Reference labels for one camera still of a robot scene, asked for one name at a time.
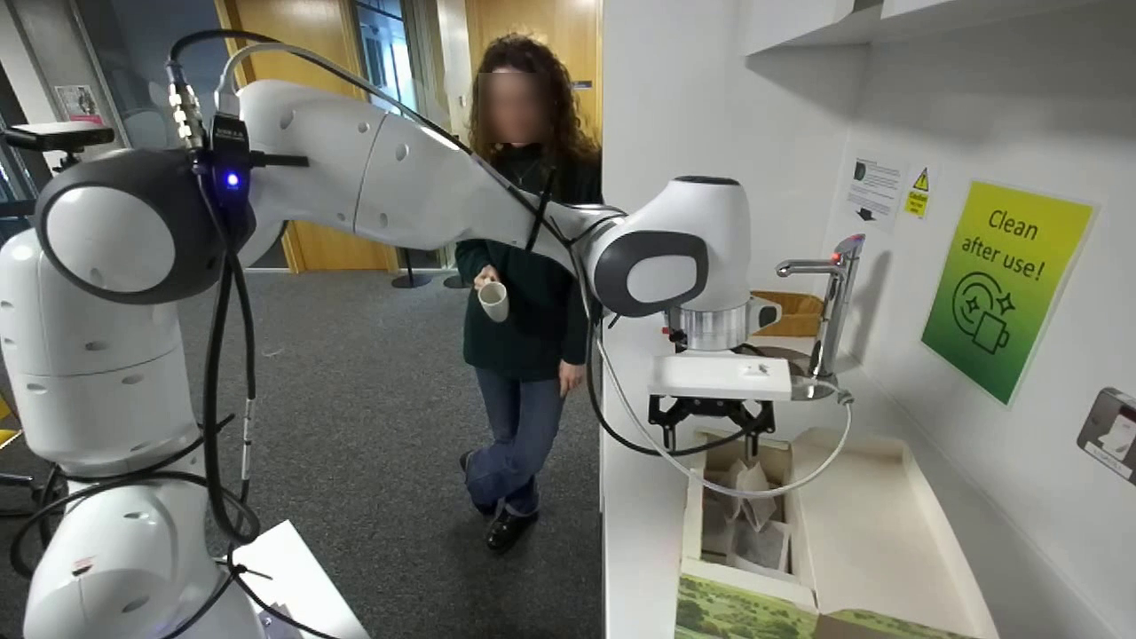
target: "white cabinet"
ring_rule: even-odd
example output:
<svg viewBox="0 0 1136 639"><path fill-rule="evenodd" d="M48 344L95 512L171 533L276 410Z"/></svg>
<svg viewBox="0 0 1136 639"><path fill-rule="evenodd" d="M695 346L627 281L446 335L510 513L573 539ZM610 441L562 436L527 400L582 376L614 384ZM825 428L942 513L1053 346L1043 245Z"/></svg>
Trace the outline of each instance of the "white cabinet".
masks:
<svg viewBox="0 0 1136 639"><path fill-rule="evenodd" d="M737 53L924 39L1116 0L737 0Z"/></svg>

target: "jeans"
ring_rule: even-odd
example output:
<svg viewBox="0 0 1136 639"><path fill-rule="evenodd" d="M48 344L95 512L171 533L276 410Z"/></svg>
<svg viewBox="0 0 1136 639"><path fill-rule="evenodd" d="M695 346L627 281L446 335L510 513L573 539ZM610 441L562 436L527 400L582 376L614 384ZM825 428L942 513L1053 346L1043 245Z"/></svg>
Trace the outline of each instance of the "jeans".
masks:
<svg viewBox="0 0 1136 639"><path fill-rule="evenodd" d="M466 459L466 487L479 509L535 513L535 471L562 428L562 378L503 378L476 369L494 441Z"/></svg>

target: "clean after use! sign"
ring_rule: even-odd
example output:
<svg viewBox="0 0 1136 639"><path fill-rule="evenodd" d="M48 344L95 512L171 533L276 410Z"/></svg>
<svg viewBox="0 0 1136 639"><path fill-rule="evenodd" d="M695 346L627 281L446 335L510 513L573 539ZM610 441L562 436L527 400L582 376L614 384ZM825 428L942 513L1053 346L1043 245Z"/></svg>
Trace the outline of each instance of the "clean after use! sign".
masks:
<svg viewBox="0 0 1136 639"><path fill-rule="evenodd" d="M1007 400L1095 208L976 181L924 344Z"/></svg>

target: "black jacket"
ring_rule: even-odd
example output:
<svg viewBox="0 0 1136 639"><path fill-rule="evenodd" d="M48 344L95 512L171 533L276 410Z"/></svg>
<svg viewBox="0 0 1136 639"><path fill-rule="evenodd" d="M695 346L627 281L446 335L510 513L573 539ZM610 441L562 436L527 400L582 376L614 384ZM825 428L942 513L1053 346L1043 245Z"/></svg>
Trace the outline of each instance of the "black jacket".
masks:
<svg viewBox="0 0 1136 639"><path fill-rule="evenodd" d="M509 148L494 165L527 191L547 184L540 144ZM568 165L553 184L558 203L599 203L599 164ZM496 245L496 241L463 241L459 272L471 281L487 264L494 264L500 283L509 288L509 320L494 324L476 290L468 290L466 310L466 363L494 369L509 378L553 378L562 363L586 363L586 316L579 300L576 277L535 252Z"/></svg>

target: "hair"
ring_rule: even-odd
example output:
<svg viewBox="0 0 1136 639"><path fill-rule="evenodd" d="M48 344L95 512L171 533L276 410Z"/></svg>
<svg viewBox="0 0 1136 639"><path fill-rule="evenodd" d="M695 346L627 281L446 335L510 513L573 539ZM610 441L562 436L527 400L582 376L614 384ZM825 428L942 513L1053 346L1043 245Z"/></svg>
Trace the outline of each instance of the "hair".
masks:
<svg viewBox="0 0 1136 639"><path fill-rule="evenodd" d="M500 36L487 47L483 67L547 67L552 70L552 144L547 159L553 165L595 159L595 142L588 138L579 98L573 91L573 75L558 53L529 36Z"/></svg>

